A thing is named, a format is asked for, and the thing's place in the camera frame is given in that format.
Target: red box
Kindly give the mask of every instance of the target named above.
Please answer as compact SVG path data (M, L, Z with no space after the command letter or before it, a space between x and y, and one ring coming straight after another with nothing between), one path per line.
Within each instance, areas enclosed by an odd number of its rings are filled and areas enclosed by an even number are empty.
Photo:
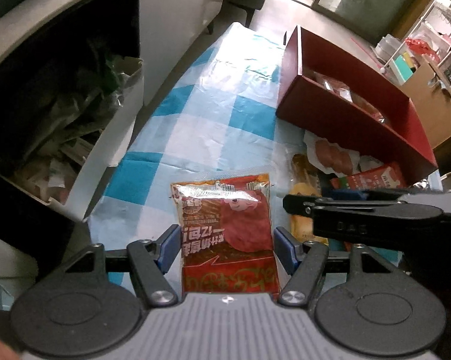
M313 72L347 84L389 126L316 83ZM382 74L335 44L296 27L282 59L277 117L384 163L396 161L408 185L437 169L412 101Z

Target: blue checkered tablecloth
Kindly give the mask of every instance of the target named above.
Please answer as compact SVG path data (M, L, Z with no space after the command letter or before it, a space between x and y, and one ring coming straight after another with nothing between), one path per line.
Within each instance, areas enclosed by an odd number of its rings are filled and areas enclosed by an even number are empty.
M304 131L275 117L283 53L284 46L232 24L186 71L130 146L89 217L93 242L111 250L157 239L178 223L172 182L189 181L197 172L257 166L273 169L273 227L289 228L281 197L291 186L290 159L304 150ZM180 293L180 258L166 278ZM110 279L131 288L126 276Z

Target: red snack bag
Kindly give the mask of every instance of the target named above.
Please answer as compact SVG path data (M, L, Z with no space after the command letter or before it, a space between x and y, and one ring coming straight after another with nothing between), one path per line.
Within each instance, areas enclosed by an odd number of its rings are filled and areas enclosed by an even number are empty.
M335 189L373 190L375 188L404 188L407 185L402 177L399 164L392 162L384 166L357 173L356 175L333 178L331 181Z
M279 294L267 174L174 183L183 292Z
M425 42L422 39L412 39L407 38L405 40L405 44L407 44L407 47L414 53L419 54L420 56L427 55L432 58L432 60L435 63L440 62L440 57L437 55L437 53L432 50L427 42Z

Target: packaged food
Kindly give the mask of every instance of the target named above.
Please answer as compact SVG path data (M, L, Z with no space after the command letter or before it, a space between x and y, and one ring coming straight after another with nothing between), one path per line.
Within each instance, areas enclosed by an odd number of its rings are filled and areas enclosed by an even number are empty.
M352 102L350 88L343 82L333 79L332 77L327 77L320 73L315 73L315 76L317 83L322 85L325 89L336 93L344 100Z
M358 151L343 149L310 131L305 131L304 143L307 145L307 158L310 163L325 174L335 173L344 177L359 173Z
M437 64L440 62L440 57L425 40L407 38L405 44L412 52L420 56L427 55Z
M357 175L333 178L332 186L336 189L373 190L375 188L404 188L407 187L402 177L399 164L388 163L379 168L371 169Z
M54 198L65 204L76 178L77 173L68 162L54 157L34 157L15 172L13 180L44 202Z
M279 293L268 174L171 185L184 292Z
M293 185L289 194L321 196L320 182L317 168L313 166L305 154L295 154L292 157L291 167L293 171ZM291 215L290 232L300 242L318 241L328 245L327 238L313 235L313 221L300 215Z
M380 113L380 111L369 103L363 97L360 97L356 93L352 93L352 102L357 105L357 107L363 109L370 116L372 116L376 121L380 123L386 123L385 117Z

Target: red bag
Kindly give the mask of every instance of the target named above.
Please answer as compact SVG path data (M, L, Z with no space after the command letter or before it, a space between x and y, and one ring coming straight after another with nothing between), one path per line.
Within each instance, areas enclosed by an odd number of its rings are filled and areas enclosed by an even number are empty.
M437 53L434 50L432 50L429 44L423 41L422 39L407 38L405 40L405 44L407 44L407 47L412 52L419 54L420 56L423 55L430 56L432 60L437 64L440 62L440 58L437 55Z
M279 294L267 174L171 185L184 292Z

